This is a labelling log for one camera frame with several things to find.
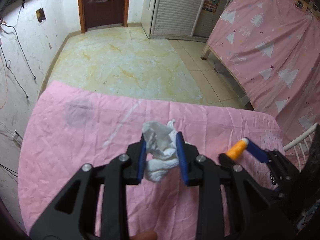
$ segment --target white wardrobe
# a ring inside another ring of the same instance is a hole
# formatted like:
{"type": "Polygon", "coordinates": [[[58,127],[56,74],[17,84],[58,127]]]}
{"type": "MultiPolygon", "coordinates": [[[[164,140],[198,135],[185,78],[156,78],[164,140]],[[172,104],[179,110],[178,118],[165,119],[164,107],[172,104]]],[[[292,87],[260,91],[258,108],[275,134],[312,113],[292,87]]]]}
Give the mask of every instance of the white wardrobe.
{"type": "Polygon", "coordinates": [[[141,23],[149,38],[206,41],[230,0],[220,0],[214,13],[205,0],[144,0],[141,23]]]}

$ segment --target pink fabric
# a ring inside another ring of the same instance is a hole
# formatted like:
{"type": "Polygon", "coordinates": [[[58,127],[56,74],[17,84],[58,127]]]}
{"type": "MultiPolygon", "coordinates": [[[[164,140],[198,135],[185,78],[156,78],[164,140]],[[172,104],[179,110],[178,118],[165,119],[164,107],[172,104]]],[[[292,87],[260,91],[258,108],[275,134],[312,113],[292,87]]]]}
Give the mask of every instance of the pink fabric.
{"type": "Polygon", "coordinates": [[[320,22],[293,0],[233,0],[208,40],[283,144],[320,121],[320,22]]]}
{"type": "MultiPolygon", "coordinates": [[[[216,162],[242,137],[283,152],[280,129],[267,114],[108,96],[54,81],[33,110],[20,154],[18,191],[27,231],[83,163],[106,164],[140,140],[143,122],[171,119],[186,141],[216,162]]],[[[239,163],[270,187],[266,165],[247,152],[239,163]]],[[[198,189],[185,187],[177,168],[159,184],[144,179],[127,187],[130,234],[154,229],[159,239],[194,239],[197,205],[198,189]]]]}

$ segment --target wooden door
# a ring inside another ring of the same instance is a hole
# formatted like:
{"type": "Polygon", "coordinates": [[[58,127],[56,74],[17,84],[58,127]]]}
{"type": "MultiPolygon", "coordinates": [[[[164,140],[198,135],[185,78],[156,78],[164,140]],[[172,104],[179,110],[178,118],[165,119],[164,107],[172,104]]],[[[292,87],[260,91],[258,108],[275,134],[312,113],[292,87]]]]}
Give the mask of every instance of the wooden door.
{"type": "Polygon", "coordinates": [[[123,24],[124,0],[83,0],[86,29],[123,24]]]}

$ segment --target crumpled tissue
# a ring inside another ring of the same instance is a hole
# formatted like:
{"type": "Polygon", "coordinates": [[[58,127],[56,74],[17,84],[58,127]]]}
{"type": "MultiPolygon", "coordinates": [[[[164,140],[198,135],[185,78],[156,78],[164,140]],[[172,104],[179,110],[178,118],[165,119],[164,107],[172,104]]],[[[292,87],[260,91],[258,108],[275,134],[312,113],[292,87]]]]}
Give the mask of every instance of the crumpled tissue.
{"type": "Polygon", "coordinates": [[[142,134],[146,141],[146,152],[151,153],[153,159],[146,162],[145,178],[153,182],[160,182],[170,169],[178,166],[176,136],[177,131],[171,120],[164,125],[156,121],[145,122],[142,134]]]}

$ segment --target orange object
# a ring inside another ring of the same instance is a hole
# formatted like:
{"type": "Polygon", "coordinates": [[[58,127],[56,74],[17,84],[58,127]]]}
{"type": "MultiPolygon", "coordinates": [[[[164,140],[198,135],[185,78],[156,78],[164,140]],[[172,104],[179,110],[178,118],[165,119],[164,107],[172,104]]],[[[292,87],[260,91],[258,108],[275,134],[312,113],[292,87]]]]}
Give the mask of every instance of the orange object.
{"type": "Polygon", "coordinates": [[[249,140],[247,138],[242,138],[235,145],[233,145],[230,148],[230,150],[226,152],[226,155],[230,159],[236,160],[242,154],[242,152],[247,148],[248,144],[249,144],[249,140]]]}

